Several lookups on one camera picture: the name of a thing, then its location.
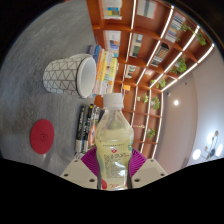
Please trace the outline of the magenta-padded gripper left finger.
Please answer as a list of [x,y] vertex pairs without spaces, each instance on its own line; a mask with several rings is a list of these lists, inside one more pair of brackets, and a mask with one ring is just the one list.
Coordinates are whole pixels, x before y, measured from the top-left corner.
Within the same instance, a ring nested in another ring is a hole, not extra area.
[[81,159],[73,159],[60,177],[84,188],[97,189],[99,174],[96,149],[93,148]]

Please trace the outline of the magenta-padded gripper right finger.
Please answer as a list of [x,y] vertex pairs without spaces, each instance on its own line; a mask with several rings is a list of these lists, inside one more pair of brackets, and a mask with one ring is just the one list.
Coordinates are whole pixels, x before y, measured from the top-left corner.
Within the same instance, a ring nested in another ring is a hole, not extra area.
[[128,167],[128,188],[137,189],[167,175],[155,159],[147,159],[138,150],[132,150]]

